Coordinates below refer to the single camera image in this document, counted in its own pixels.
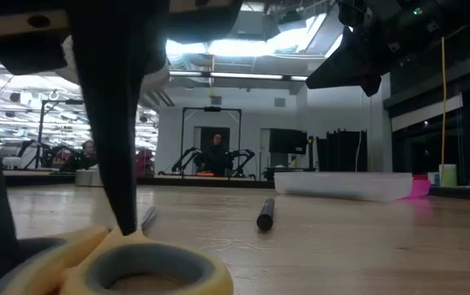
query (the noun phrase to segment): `ceiling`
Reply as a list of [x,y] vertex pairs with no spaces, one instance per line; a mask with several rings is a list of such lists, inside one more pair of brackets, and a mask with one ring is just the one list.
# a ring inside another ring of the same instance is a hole
[[[224,46],[222,49],[224,52],[218,46],[215,49],[215,45],[219,43],[214,42],[195,44],[190,52],[185,50],[175,52],[168,49],[171,70],[307,76],[321,65],[332,45],[342,34],[343,26],[338,21],[338,7],[333,4],[334,1],[325,0],[246,2],[242,9],[244,13],[240,13],[237,25],[228,38],[234,38],[233,36],[240,38],[244,36],[246,30],[251,30],[252,28],[248,27],[250,21],[247,21],[251,18],[256,20],[263,17],[276,18],[283,11],[299,7],[302,7],[299,11],[306,15],[306,28],[291,30],[288,34],[279,34],[267,42],[253,40],[252,44],[227,44],[227,47]],[[14,76],[0,65],[0,144],[37,139],[39,110],[43,99],[51,99],[51,96],[57,96],[58,100],[81,99],[80,87],[76,84],[71,44],[66,41],[63,45],[68,67],[56,72]],[[265,47],[265,52],[256,47],[244,52],[249,45]],[[179,49],[192,47],[193,44]],[[214,52],[214,58],[204,54],[206,52]],[[174,107],[209,105],[211,103],[209,94],[212,92],[222,97],[223,107],[250,106],[259,111],[286,111],[294,107],[295,95],[302,87],[303,82],[279,80],[171,77],[165,93],[174,102]],[[11,101],[12,93],[20,94],[18,102]],[[147,97],[142,95],[140,102],[149,100]],[[285,106],[275,107],[276,98],[284,98]],[[137,120],[138,147],[156,148],[158,118],[156,112],[150,108],[158,111],[160,107],[169,106],[163,104],[160,106],[159,102],[157,105],[140,103],[139,112],[145,114],[148,120],[145,123]],[[82,142],[90,138],[83,105],[49,103],[46,109],[49,113],[44,117],[45,143],[61,143],[78,148]]]

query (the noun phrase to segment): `yellow scissors handle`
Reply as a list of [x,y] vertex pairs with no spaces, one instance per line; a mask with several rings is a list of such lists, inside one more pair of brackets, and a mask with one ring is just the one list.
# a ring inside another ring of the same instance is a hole
[[218,260],[187,247],[145,238],[141,231],[123,237],[119,229],[69,273],[60,294],[112,294],[107,287],[119,278],[145,273],[185,283],[170,294],[233,294],[230,274]]

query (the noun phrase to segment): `scissor blade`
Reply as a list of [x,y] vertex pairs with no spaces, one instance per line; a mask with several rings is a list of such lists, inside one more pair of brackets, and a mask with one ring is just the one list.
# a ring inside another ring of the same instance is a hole
[[147,230],[153,224],[154,218],[156,217],[156,213],[157,210],[155,206],[151,206],[145,212],[144,218],[142,219],[142,223],[140,225],[140,228],[142,229],[142,233],[144,233],[144,235],[147,235]]

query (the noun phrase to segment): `pink object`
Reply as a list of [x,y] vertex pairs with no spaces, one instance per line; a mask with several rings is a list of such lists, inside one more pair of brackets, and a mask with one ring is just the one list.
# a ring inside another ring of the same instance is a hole
[[412,192],[409,196],[404,197],[407,199],[421,198],[430,192],[431,183],[429,180],[414,179],[412,183]]

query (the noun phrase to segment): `wooden tabletop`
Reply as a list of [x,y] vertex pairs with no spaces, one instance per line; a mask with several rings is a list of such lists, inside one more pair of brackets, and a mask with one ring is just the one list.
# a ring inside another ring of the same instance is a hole
[[[11,188],[21,237],[114,223],[100,188]],[[256,218],[276,197],[275,224]],[[470,201],[358,202],[242,188],[139,187],[155,239],[224,261],[235,294],[470,295]]]

